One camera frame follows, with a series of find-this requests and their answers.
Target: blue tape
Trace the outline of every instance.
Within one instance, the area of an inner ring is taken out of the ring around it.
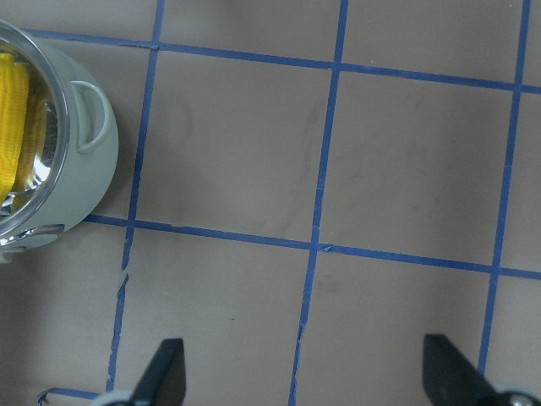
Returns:
[[[461,76],[451,76],[448,74],[428,74],[425,72],[415,72],[412,70],[380,68],[377,66],[357,65],[354,63],[340,63],[339,69],[342,72],[392,76],[403,79],[425,80],[428,82],[447,83],[449,85],[467,85],[489,89],[499,89],[503,91],[512,91],[515,88],[515,85],[512,83],[499,82],[496,80],[464,78]]]
[[[156,10],[156,16],[163,15],[164,10],[158,12]],[[488,89],[497,89],[503,91],[513,91],[515,85],[513,83],[500,82],[497,80],[480,80],[474,78],[464,78],[461,76],[452,76],[445,74],[430,74],[425,72],[416,72],[402,69],[382,68],[376,66],[367,66],[355,63],[339,63],[337,58],[342,56],[343,48],[337,48],[335,50],[335,62],[332,61],[320,61],[314,59],[305,58],[290,58],[281,57],[277,55],[266,55],[253,52],[240,52],[224,49],[216,49],[209,47],[196,47],[183,44],[173,44],[159,41],[136,41],[123,38],[111,38],[105,36],[88,36],[74,33],[65,33],[57,31],[46,30],[32,30],[26,29],[34,36],[41,38],[48,38],[54,40],[64,41],[82,41],[90,42],[102,45],[120,46],[120,47],[142,47],[155,51],[169,51],[180,52],[192,55],[202,55],[215,58],[227,58],[238,59],[243,61],[260,62],[260,63],[274,63],[279,65],[297,66],[300,68],[313,68],[313,69],[334,69],[342,72],[354,72],[359,74],[374,74],[379,76],[390,76],[396,78],[410,79],[410,80],[425,80],[436,83],[447,83],[450,85],[468,85],[474,87],[482,87]],[[337,40],[344,41],[345,30],[340,29],[338,31]],[[541,94],[541,87],[539,86],[524,86],[523,92]]]
[[[541,271],[524,271],[522,269],[501,268],[502,277],[520,277],[523,279],[535,279],[541,281]]]
[[[42,406],[43,402],[46,401],[46,396],[49,394],[89,400],[94,400],[99,396],[99,393],[79,391],[77,389],[64,389],[60,387],[53,387],[37,395],[37,406]]]
[[[442,260],[438,258],[430,258],[427,256],[397,254],[394,252],[366,250],[355,247],[344,247],[341,245],[320,244],[320,251],[330,253],[340,253],[345,255],[362,256],[364,258],[374,258],[384,261],[406,262],[408,264],[418,264],[427,266],[438,266],[450,269],[459,269],[463,271],[491,273],[493,267],[490,265],[476,264],[472,262]]]
[[[486,310],[484,313],[483,336],[479,349],[478,369],[484,373],[487,358],[489,356],[490,333],[494,316],[494,307],[496,301],[496,292],[498,289],[499,274],[501,272],[501,253],[503,250],[505,237],[505,221],[507,218],[507,207],[509,204],[509,194],[511,189],[511,175],[513,168],[513,158],[515,155],[516,128],[518,125],[518,115],[521,102],[522,78],[524,75],[524,62],[526,60],[527,28],[530,18],[530,0],[524,0],[522,3],[521,29],[518,39],[518,49],[516,53],[515,69],[515,89],[513,91],[511,116],[509,119],[509,134],[507,137],[507,147],[505,150],[505,166],[502,176],[500,209],[498,211],[498,225],[496,228],[496,237],[494,245],[494,255],[492,265],[494,272],[490,276],[489,293],[487,295]]]
[[[135,221],[136,228],[147,230],[156,230],[166,233],[178,233],[187,235],[197,235],[200,237],[210,237],[213,239],[228,239],[231,241],[243,241],[245,243],[275,245],[278,247],[294,248],[298,250],[309,250],[310,243],[297,241],[294,239],[278,239],[275,237],[264,237],[261,235],[231,233],[228,231],[210,230],[208,228],[196,227],[175,227],[171,224],[161,222],[145,222],[141,220]]]
[[[275,63],[278,65],[298,66],[301,68],[333,69],[336,65],[333,62],[317,61],[313,59],[279,57],[276,55],[265,55],[262,53],[229,51],[208,47],[195,47],[191,45],[161,43],[161,51],[181,52],[206,57],[239,59],[243,61]]]
[[[143,97],[143,109],[139,124],[139,137],[137,139],[137,151],[135,152],[134,177],[132,179],[132,191],[129,199],[128,226],[126,227],[126,242],[124,243],[124,252],[122,268],[126,269],[129,263],[129,253],[134,241],[134,224],[137,216],[137,200],[139,198],[139,183],[141,180],[141,171],[143,170],[143,160],[145,158],[146,135],[149,126],[150,106],[152,102],[152,92],[154,91],[154,79],[156,77],[156,62],[158,59],[157,51],[150,51],[149,65],[146,72],[145,95]]]
[[[115,379],[117,377],[117,355],[118,346],[120,345],[120,334],[122,332],[122,319],[124,315],[124,303],[126,300],[126,285],[129,281],[129,275],[126,274],[122,285],[117,293],[117,309],[115,311],[115,322],[113,326],[113,334],[111,341],[111,355],[109,357],[109,378],[107,379],[106,392],[110,392],[115,388]]]
[[[106,224],[107,226],[126,227],[128,225],[128,220],[124,220],[123,218],[97,216],[96,214],[89,214],[85,221]]]
[[[154,29],[152,30],[152,41],[159,42],[161,36],[161,26],[163,25],[163,16],[166,12],[166,0],[158,0],[156,5],[156,16],[154,18]]]
[[[335,59],[334,59],[336,63],[340,63],[342,61],[342,54],[344,52],[344,39],[346,37],[348,6],[349,6],[348,0],[340,1],[340,13],[338,14],[338,31],[336,32]]]
[[[541,87],[522,85],[522,93],[531,93],[534,95],[541,95]]]
[[[518,114],[521,103],[521,85],[524,75],[524,62],[526,60],[527,28],[530,15],[530,0],[524,0],[522,4],[521,30],[518,42],[518,51],[516,53],[516,89],[513,91],[511,104],[511,117],[509,120],[509,135],[507,137],[507,148],[505,152],[505,167],[503,173],[500,209],[498,212],[498,227],[496,228],[496,239],[494,247],[493,265],[500,266],[501,251],[503,249],[505,220],[507,218],[507,206],[509,203],[509,192],[511,189],[511,174],[513,167],[513,158],[515,156],[516,129],[518,126]]]
[[[342,60],[344,36],[347,24],[347,0],[341,0],[340,15],[338,18],[338,29],[336,33],[335,62]],[[310,240],[310,253],[304,279],[303,303],[301,304],[301,314],[298,323],[297,342],[295,344],[295,355],[293,358],[293,370],[291,386],[289,387],[288,406],[295,406],[297,403],[297,374],[299,369],[301,348],[303,344],[304,330],[309,320],[310,301],[312,299],[312,288],[317,266],[317,256],[320,247],[320,226],[321,214],[323,211],[323,197],[325,194],[325,182],[327,179],[327,167],[329,160],[329,151],[331,149],[332,127],[335,118],[336,99],[338,96],[338,85],[340,82],[340,71],[333,69],[331,83],[329,86],[329,97],[327,100],[327,111],[325,115],[325,127],[323,130],[323,140],[321,142],[320,167],[318,170],[318,182],[315,191],[314,200],[314,218],[312,221],[312,237]]]
[[[48,40],[89,42],[91,44],[111,45],[115,47],[158,48],[158,44],[152,41],[136,41],[126,38],[113,38],[110,36],[89,36],[86,34],[75,34],[73,32],[34,30],[31,28],[24,28],[23,30],[33,36]]]
[[[497,272],[490,275],[489,294],[487,297],[487,305],[484,310],[483,334],[481,336],[481,348],[479,349],[478,371],[484,374],[489,357],[490,332],[492,330],[492,321],[494,319],[494,307],[496,303],[496,293],[498,291]]]

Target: white pot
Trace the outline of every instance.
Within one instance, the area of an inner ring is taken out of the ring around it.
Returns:
[[[2,21],[0,51],[17,53],[36,68],[57,115],[48,177],[28,203],[0,220],[1,263],[13,253],[52,242],[90,214],[111,183],[118,132],[103,90],[72,58]]]

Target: floor tile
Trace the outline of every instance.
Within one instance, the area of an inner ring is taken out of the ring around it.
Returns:
[[[93,212],[127,218],[149,52],[74,41],[47,43],[83,64],[109,97],[118,126],[118,163],[109,190]]]
[[[0,14],[19,28],[150,40],[156,0],[17,0],[2,2]]]
[[[329,77],[164,52],[137,217],[309,239]]]
[[[429,405],[424,334],[445,334],[476,363],[488,282],[481,273],[321,254],[297,405]]]
[[[541,96],[522,95],[502,258],[503,266],[532,271],[541,271],[540,108]]]
[[[186,405],[286,404],[307,252],[136,230],[117,388],[184,338]]]
[[[35,404],[49,387],[104,390],[123,237],[122,228],[82,223],[2,266],[0,387],[9,392],[0,404]]]
[[[170,0],[166,42],[332,60],[339,0]]]
[[[510,99],[343,74],[321,241],[490,263]]]
[[[521,4],[349,2],[344,62],[513,81]]]
[[[490,335],[487,377],[541,398],[541,281],[501,277]]]
[[[523,82],[527,85],[540,86],[541,41],[539,40],[539,32],[541,31],[541,2],[533,0],[531,4]]]

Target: blue tape line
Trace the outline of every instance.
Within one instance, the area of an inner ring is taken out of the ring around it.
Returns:
[[[109,357],[109,378],[107,379],[106,392],[110,392],[115,388],[115,379],[117,377],[117,355],[118,346],[120,345],[120,334],[122,331],[122,318],[124,315],[124,303],[126,300],[126,285],[129,281],[129,275],[126,274],[122,285],[117,293],[117,309],[115,311],[115,322],[113,327],[113,335],[111,341],[111,355]]]
[[[384,261],[406,262],[409,264],[438,266],[450,269],[459,269],[463,271],[491,273],[493,267],[490,265],[475,264],[472,262],[442,260],[438,258],[430,258],[427,256],[397,254],[394,252],[366,250],[363,248],[345,247],[341,245],[320,244],[320,251],[330,253],[340,253],[345,255],[362,256],[364,258],[374,258]]]
[[[498,211],[498,225],[496,228],[494,255],[492,265],[494,273],[490,276],[489,293],[487,295],[487,305],[484,314],[483,336],[479,349],[478,369],[484,373],[486,362],[489,355],[490,333],[494,316],[494,307],[496,301],[496,291],[498,289],[499,274],[501,272],[501,253],[503,250],[505,237],[505,221],[507,218],[507,207],[509,204],[509,194],[511,189],[511,175],[513,168],[513,158],[515,155],[516,128],[518,125],[518,115],[521,102],[522,78],[524,75],[524,62],[526,60],[527,28],[530,18],[530,0],[524,0],[522,3],[521,29],[518,39],[518,49],[516,53],[515,70],[515,89],[513,91],[511,116],[509,119],[509,134],[507,137],[507,147],[505,151],[505,166],[502,176],[500,209]]]
[[[275,237],[265,237],[261,235],[231,233],[228,231],[210,230],[208,228],[175,227],[172,224],[165,224],[162,222],[145,222],[141,220],[135,220],[135,227],[147,230],[162,231],[166,233],[196,235],[200,237],[210,237],[213,239],[243,241],[253,244],[275,245],[278,247],[294,248],[299,250],[310,249],[310,243],[304,241],[297,241],[294,239],[278,239]]]
[[[79,391],[77,389],[64,389],[60,387],[53,387],[37,395],[37,406],[42,406],[43,402],[45,402],[46,400],[46,396],[49,394],[89,400],[94,400],[99,396],[99,393]]]
[[[336,32],[335,59],[336,63],[342,61],[344,52],[344,38],[346,37],[347,8],[348,0],[340,1],[340,13],[338,14],[338,31]]]
[[[145,142],[149,126],[150,105],[152,101],[152,92],[154,91],[154,79],[156,77],[156,62],[158,53],[150,51],[149,65],[146,72],[145,95],[143,98],[143,109],[139,124],[139,138],[137,140],[137,151],[135,152],[134,178],[132,179],[132,192],[129,199],[128,226],[126,227],[126,242],[124,243],[124,252],[122,268],[126,269],[129,263],[129,253],[134,241],[134,224],[137,215],[137,200],[139,198],[139,183],[141,180],[141,171],[143,169],[143,160],[145,158]]]
[[[492,265],[500,267],[501,253],[504,244],[505,222],[507,219],[507,206],[509,205],[509,191],[511,188],[511,173],[513,159],[515,156],[516,128],[518,125],[518,111],[521,102],[520,91],[513,92],[511,104],[511,117],[509,120],[509,135],[507,137],[507,148],[505,151],[505,166],[502,176],[502,186],[500,192],[500,209],[498,211],[498,225],[496,228],[496,238],[494,244],[494,254]]]
[[[522,85],[522,93],[531,93],[534,95],[541,95],[541,87]]]
[[[85,221],[95,222],[97,224],[106,224],[107,226],[126,227],[128,225],[128,220],[124,220],[123,218],[97,216],[96,214],[89,214]]]
[[[461,76],[452,76],[445,74],[430,74],[425,72],[416,72],[402,69],[382,68],[377,66],[367,66],[355,63],[337,63],[331,61],[320,61],[305,58],[290,58],[277,55],[266,55],[253,52],[240,52],[224,49],[216,49],[210,47],[196,47],[184,44],[173,44],[158,41],[136,41],[123,38],[111,38],[105,36],[87,36],[81,34],[64,33],[45,30],[27,29],[29,33],[41,38],[49,38],[65,41],[82,41],[102,45],[120,46],[120,47],[143,47],[153,49],[155,51],[180,52],[192,55],[201,55],[215,58],[238,59],[243,61],[273,63],[287,66],[297,66],[300,68],[314,69],[335,69],[342,72],[354,72],[359,74],[373,74],[379,76],[390,76],[396,78],[410,80],[424,80],[436,83],[447,83],[450,85],[468,85],[474,87],[482,87],[488,89],[497,89],[503,91],[513,91],[515,85],[513,83],[500,82],[497,80],[480,80],[474,78],[464,78]],[[539,86],[524,86],[523,90],[527,93],[541,94]]]
[[[535,279],[541,281],[541,272],[525,271],[522,269],[501,268],[502,277],[520,277],[524,279]]]
[[[263,53],[229,51],[225,49],[216,49],[209,47],[195,47],[191,45],[161,43],[161,51],[181,52],[206,57],[239,59],[243,61],[274,63],[278,65],[298,66],[300,68],[333,69],[333,62],[317,61],[313,59],[280,57],[276,55],[266,55]]]
[[[494,307],[496,303],[496,293],[498,291],[498,273],[490,275],[489,294],[487,305],[484,310],[483,335],[481,336],[481,348],[479,350],[478,371],[484,374],[489,357],[490,332],[492,330],[492,320],[494,318]]]
[[[86,34],[75,34],[73,32],[34,30],[31,28],[24,28],[23,31],[26,31],[33,36],[48,40],[89,42],[91,44],[110,45],[115,47],[137,47],[149,49],[157,49],[158,47],[157,44],[152,41],[137,41],[126,38],[113,38],[110,36],[89,36]]]
[[[339,69],[343,72],[355,72],[360,74],[375,74],[379,76],[392,76],[396,78],[410,80],[425,80],[428,82],[446,83],[449,85],[467,85],[474,87],[483,87],[489,89],[498,89],[503,91],[512,91],[515,85],[512,83],[499,82],[496,80],[481,80],[473,78],[464,78],[461,76],[452,76],[448,74],[429,74],[425,72],[415,72],[412,70],[381,68],[377,66],[357,65],[354,63],[340,63]]]
[[[521,103],[521,86],[524,75],[524,61],[526,59],[527,28],[530,15],[530,0],[524,0],[522,4],[521,30],[518,42],[518,52],[516,53],[516,89],[513,91],[511,104],[511,118],[509,120],[509,135],[507,137],[507,149],[505,152],[505,167],[501,187],[500,210],[498,213],[498,227],[496,229],[496,239],[494,248],[493,265],[500,266],[501,251],[503,249],[505,220],[507,218],[507,206],[509,203],[509,191],[511,188],[511,173],[513,167],[513,158],[515,155],[516,128],[518,125],[518,113]]]
[[[163,25],[163,16],[166,12],[166,0],[158,0],[156,5],[156,16],[154,18],[154,29],[152,31],[152,41],[159,42],[161,36],[161,27]]]
[[[336,33],[335,62],[342,60],[344,36],[347,24],[347,0],[340,2],[340,14],[338,18],[338,29]],[[315,271],[317,266],[317,256],[320,247],[320,225],[321,213],[323,211],[323,197],[325,194],[325,182],[327,179],[327,168],[329,160],[329,151],[331,149],[332,127],[335,118],[336,99],[338,95],[338,85],[340,82],[340,71],[333,69],[331,83],[329,86],[329,97],[327,100],[327,111],[325,115],[325,127],[323,130],[323,140],[321,142],[320,167],[318,170],[318,182],[315,191],[314,218],[312,221],[312,238],[310,240],[310,253],[304,279],[303,303],[301,305],[300,320],[298,323],[297,342],[295,344],[295,355],[293,358],[293,370],[291,386],[289,387],[288,406],[295,406],[297,403],[297,374],[300,365],[301,347],[306,325],[308,324],[310,301],[312,299],[312,288],[314,286]]]

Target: gray floor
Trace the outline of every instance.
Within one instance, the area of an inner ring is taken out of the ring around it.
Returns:
[[[541,395],[541,0],[0,16],[92,72],[121,144],[93,215],[0,270],[0,404],[88,405],[183,337],[187,406],[428,405],[427,332]]]

